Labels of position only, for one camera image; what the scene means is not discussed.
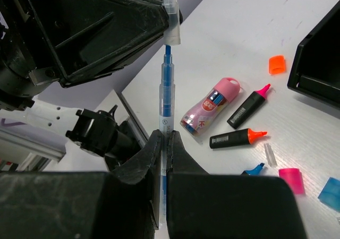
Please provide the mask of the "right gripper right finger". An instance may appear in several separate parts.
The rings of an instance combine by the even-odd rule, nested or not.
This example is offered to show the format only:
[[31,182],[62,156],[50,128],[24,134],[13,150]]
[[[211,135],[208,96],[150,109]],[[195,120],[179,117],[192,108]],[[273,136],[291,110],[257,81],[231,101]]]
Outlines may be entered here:
[[169,139],[166,221],[170,238],[306,238],[288,184],[278,177],[208,174]]

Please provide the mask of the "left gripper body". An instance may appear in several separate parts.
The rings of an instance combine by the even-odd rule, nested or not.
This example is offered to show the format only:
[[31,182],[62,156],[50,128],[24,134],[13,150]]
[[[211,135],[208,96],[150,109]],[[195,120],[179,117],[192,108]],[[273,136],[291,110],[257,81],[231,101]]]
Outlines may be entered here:
[[35,96],[62,82],[56,46],[64,34],[61,0],[1,0],[1,95]]

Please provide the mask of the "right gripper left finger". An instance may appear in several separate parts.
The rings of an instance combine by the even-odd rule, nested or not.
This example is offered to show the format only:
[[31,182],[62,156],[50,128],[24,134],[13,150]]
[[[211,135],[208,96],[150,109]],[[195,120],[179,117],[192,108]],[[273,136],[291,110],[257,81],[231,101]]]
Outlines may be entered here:
[[154,238],[161,146],[111,172],[1,173],[1,238]]

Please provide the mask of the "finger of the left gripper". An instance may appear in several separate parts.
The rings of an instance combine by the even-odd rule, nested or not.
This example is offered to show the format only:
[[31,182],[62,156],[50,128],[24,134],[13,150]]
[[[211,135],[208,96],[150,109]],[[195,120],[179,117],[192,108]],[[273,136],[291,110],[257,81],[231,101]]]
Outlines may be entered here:
[[163,37],[161,0],[24,0],[46,42],[61,86],[102,78],[132,64]]
[[183,15],[179,7],[171,7],[169,9],[169,25],[182,24]]

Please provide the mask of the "blue slim pen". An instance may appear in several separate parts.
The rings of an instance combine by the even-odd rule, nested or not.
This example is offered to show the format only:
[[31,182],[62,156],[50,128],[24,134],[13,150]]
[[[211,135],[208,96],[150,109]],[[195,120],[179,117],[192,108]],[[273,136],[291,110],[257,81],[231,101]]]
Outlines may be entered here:
[[169,152],[169,137],[174,129],[174,64],[171,46],[165,46],[163,64],[161,65],[161,82],[159,86],[159,130],[162,133],[161,167],[160,167],[160,214],[161,227],[166,225],[166,168]]

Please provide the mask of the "blue tip black highlighter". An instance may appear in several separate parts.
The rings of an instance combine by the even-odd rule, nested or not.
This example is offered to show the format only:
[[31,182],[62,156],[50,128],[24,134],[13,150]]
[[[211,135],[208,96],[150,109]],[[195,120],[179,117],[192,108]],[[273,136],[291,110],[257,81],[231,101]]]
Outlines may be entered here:
[[260,163],[258,164],[255,168],[251,169],[251,170],[244,170],[241,175],[249,175],[249,176],[257,176],[260,175],[260,173],[262,172],[263,168],[264,168],[264,163]]

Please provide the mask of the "blue highlighter cap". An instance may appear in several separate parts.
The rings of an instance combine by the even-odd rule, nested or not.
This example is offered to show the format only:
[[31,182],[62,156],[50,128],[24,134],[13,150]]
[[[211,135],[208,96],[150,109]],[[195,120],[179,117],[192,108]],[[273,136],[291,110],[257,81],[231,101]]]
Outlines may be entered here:
[[320,192],[318,199],[321,203],[339,212],[339,180],[330,177]]

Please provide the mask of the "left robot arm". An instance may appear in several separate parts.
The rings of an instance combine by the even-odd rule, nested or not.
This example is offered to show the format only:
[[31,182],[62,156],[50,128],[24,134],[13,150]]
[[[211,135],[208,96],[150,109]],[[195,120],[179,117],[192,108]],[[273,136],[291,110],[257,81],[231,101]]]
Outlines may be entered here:
[[180,44],[178,0],[1,0],[1,117],[65,136],[98,156],[131,156],[115,109],[93,112],[35,100],[112,75],[160,39]]

